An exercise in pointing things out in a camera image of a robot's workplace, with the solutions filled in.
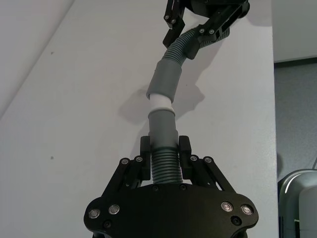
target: gray wall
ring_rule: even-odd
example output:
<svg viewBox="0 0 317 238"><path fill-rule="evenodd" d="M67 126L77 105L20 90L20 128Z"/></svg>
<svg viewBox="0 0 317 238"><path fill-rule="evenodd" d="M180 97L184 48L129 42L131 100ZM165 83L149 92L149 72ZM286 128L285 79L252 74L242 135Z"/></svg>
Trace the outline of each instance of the gray wall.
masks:
<svg viewBox="0 0 317 238"><path fill-rule="evenodd" d="M317 157L317 63L276 68L275 100L280 180Z"/></svg>
<svg viewBox="0 0 317 238"><path fill-rule="evenodd" d="M275 62L317 57L316 11L316 0L272 0Z"/></svg>

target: flexible tube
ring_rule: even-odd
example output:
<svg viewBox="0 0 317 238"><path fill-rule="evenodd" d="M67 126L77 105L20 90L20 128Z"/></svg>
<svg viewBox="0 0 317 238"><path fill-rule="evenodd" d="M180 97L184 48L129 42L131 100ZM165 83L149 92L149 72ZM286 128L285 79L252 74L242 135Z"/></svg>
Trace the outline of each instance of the flexible tube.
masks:
<svg viewBox="0 0 317 238"><path fill-rule="evenodd" d="M194 37L195 30L196 29L194 28L185 32L168 47L161 62L164 62L166 66L169 67L168 71L170 71L171 74L166 75L164 68L162 68L162 63L158 64L160 68L156 69L155 75L147 92L147 96L150 99L152 106L154 106L154 108L157 107L161 109L160 111L156 112L155 117L153 116L153 113L149 114L153 183L183 182L178 158L178 145L177 142L174 141L175 138L178 138L178 133L175 129L171 129L175 128L175 115L173 114L173 119L171 119L171 113L167 113L164 108L170 111L169 103L171 103L174 99L174 94L180 76L180 73L173 73L173 70L170 69L175 68L176 71L179 71L177 67L180 68L183 65L186 59L184 49L186 45L190 42L192 37ZM229 30L227 30L217 41L226 38L229 34ZM204 41L201 43L200 48L206 47L213 43L215 42ZM168 60L177 63L177 65L179 66L176 65L176 67L172 66L171 68L171 64L168 63ZM163 77L171 75L168 78L161 78L162 80L164 80L164 87L162 87L162 85L159 83L161 75L163 75Z"/></svg>

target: white pipe section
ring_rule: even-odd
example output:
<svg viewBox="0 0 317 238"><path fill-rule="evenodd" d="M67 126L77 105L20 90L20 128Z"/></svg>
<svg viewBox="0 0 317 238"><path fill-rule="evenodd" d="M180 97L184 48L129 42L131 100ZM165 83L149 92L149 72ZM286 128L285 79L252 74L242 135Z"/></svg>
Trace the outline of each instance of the white pipe section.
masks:
<svg viewBox="0 0 317 238"><path fill-rule="evenodd" d="M171 100L164 95L152 93L150 95L151 112L158 109L168 109L174 112Z"/></svg>

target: silver bolt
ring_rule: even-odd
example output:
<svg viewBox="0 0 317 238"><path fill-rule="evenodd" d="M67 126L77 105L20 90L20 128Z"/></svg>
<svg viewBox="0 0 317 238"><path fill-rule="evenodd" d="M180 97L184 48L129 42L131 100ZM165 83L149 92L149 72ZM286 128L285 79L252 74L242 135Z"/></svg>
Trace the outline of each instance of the silver bolt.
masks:
<svg viewBox="0 0 317 238"><path fill-rule="evenodd" d="M253 214L252 209L249 206L247 206L247 205L243 205L241 207L241 209L242 209L243 213L246 214L246 215L252 215Z"/></svg>
<svg viewBox="0 0 317 238"><path fill-rule="evenodd" d="M229 202L223 202L221 204L221 207L226 212L231 212L233 210L233 207L232 207L231 203L229 203Z"/></svg>
<svg viewBox="0 0 317 238"><path fill-rule="evenodd" d="M111 206L109 207L109 213L110 213L111 215L115 215L115 214L117 214L119 211L120 211L120 207L119 207L118 205L116 205L116 204L113 204L113 205L111 205Z"/></svg>
<svg viewBox="0 0 317 238"><path fill-rule="evenodd" d="M99 209L93 209L88 213L90 219L95 219L100 215Z"/></svg>
<svg viewBox="0 0 317 238"><path fill-rule="evenodd" d="M212 159L209 158L209 157L207 157L207 158L205 158L205 162L206 162L206 163L211 163L211 162L212 162Z"/></svg>
<svg viewBox="0 0 317 238"><path fill-rule="evenodd" d="M196 160L197 160L197 157L196 157L196 156L192 156L192 157L190 157L190 160L191 160L191 161L196 161Z"/></svg>
<svg viewBox="0 0 317 238"><path fill-rule="evenodd" d="M129 163L129 161L126 160L126 159L124 159L124 160L121 161L121 164L123 164L123 165L126 165L127 163Z"/></svg>

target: gray machine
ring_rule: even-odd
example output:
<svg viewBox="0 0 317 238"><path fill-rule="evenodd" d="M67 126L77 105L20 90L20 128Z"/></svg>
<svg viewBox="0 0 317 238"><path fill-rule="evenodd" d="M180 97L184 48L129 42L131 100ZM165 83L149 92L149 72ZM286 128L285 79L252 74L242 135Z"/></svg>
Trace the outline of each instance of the gray machine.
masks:
<svg viewBox="0 0 317 238"><path fill-rule="evenodd" d="M317 170L297 170L279 184L280 238L317 238Z"/></svg>

